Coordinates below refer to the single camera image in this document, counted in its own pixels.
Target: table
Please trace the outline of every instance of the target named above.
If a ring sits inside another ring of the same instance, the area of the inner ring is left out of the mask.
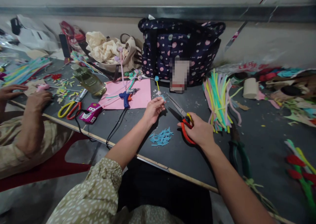
[[[24,52],[19,52],[19,54],[22,58],[27,58]],[[51,66],[48,69],[49,71],[54,68],[60,68],[63,65],[61,60],[53,59],[53,62],[54,66]],[[62,73],[63,78],[71,77],[69,66],[56,73]],[[44,75],[46,73],[40,73],[37,77],[43,77]],[[77,84],[76,82],[74,83],[74,89],[76,89]],[[159,87],[164,95],[166,92],[169,92],[169,85],[160,83]],[[153,92],[155,89],[157,89],[157,86],[151,80],[152,98],[155,97]],[[173,97],[187,112],[195,112],[205,121],[209,119],[210,110],[208,109],[202,86],[188,88],[184,94],[173,94]],[[13,103],[23,107],[26,104],[26,99],[26,96],[23,95],[15,98]],[[239,92],[234,99],[251,108],[248,111],[238,110],[242,117],[242,126],[238,127],[238,131],[241,140],[246,145],[245,151],[250,159],[254,181],[264,186],[264,188],[258,188],[259,191],[279,211],[280,216],[275,216],[275,218],[286,223],[291,222],[281,217],[295,223],[308,222],[307,201],[300,184],[291,179],[286,173],[286,169],[291,167],[285,162],[285,157],[290,153],[284,141],[291,139],[296,146],[302,149],[306,158],[312,164],[316,164],[316,157],[313,155],[315,151],[315,129],[304,124],[290,126],[288,124],[290,121],[280,115],[279,111],[268,101],[244,99],[242,92]],[[87,108],[90,103],[98,101],[99,98],[88,93],[82,100],[83,108]],[[44,116],[78,131],[74,120],[69,121],[66,118],[58,118],[57,113],[64,103],[64,101],[60,105],[57,102],[53,103],[45,109]],[[168,102],[168,99],[166,107],[174,109],[172,103]],[[110,145],[113,146],[126,135],[141,119],[144,111],[145,109],[128,110],[117,131],[111,137]],[[105,143],[121,112],[121,110],[103,110],[93,125],[85,126],[83,121],[79,120],[82,132]],[[233,120],[237,121],[235,114],[233,113],[232,115]],[[177,119],[168,109],[165,113],[162,113],[141,144],[138,150],[138,159],[201,185],[213,192],[218,192],[210,164],[198,147],[189,145],[185,141],[182,132],[176,125],[177,122]],[[153,132],[159,133],[168,127],[174,132],[170,143],[164,147],[152,147],[148,136]],[[228,157],[230,135],[226,133],[214,134],[214,138]]]

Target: blue glue gun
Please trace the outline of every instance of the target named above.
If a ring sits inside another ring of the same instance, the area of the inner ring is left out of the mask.
[[[130,108],[129,102],[128,102],[128,100],[131,99],[130,95],[131,95],[131,93],[126,92],[126,91],[119,94],[119,97],[124,99],[124,109],[129,109]]]
[[[130,108],[129,101],[132,100],[131,96],[134,95],[137,91],[139,91],[139,88],[129,89],[119,94],[119,97],[124,99],[124,109]]]

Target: black cable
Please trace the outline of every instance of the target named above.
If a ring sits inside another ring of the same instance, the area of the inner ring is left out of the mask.
[[[110,132],[108,138],[106,139],[106,147],[107,147],[108,149],[110,149],[109,146],[108,146],[108,142],[109,142],[110,138],[114,135],[114,133],[112,134],[112,132],[115,130],[116,126],[119,124],[119,121],[121,120],[123,114],[126,113],[126,111],[127,111],[127,109],[124,109],[124,110],[122,111],[121,115],[120,115],[119,118],[118,118],[117,123],[115,124],[114,128],[112,129],[112,131]]]
[[[76,112],[76,115],[75,115],[75,121],[77,122],[79,132],[80,132],[82,135],[85,135],[85,134],[82,133],[81,128],[80,128],[80,124],[79,124],[79,122],[78,122],[78,120],[77,120],[77,117],[78,117],[78,115],[79,115],[80,112],[84,112],[85,114],[88,114],[90,111],[81,109],[81,110],[78,110],[78,111]],[[88,136],[88,138],[89,138],[90,142],[96,142],[96,140],[93,141],[89,136]]]

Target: floor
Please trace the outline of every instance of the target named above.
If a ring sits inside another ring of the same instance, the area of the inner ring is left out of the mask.
[[[8,105],[6,111],[17,110]],[[107,153],[102,143],[81,140],[66,154],[66,161],[96,164]],[[32,183],[0,193],[0,224],[44,224],[65,194],[84,181],[88,172]],[[213,223],[233,223],[220,195],[210,192]]]

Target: human hand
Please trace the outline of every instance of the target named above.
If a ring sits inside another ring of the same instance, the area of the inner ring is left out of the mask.
[[[8,100],[12,99],[16,96],[22,95],[23,92],[13,92],[14,90],[23,90],[26,91],[28,89],[27,86],[24,85],[11,85],[6,86],[0,89],[0,100]]]
[[[52,99],[52,94],[48,91],[35,92],[30,95],[26,102],[25,111],[42,112],[45,105]]]
[[[165,100],[162,97],[156,97],[148,103],[143,118],[153,125],[157,121],[160,112],[165,109]]]
[[[213,137],[213,126],[203,121],[195,113],[189,112],[189,114],[191,115],[194,126],[192,129],[189,129],[184,125],[187,135],[201,148],[216,145]]]

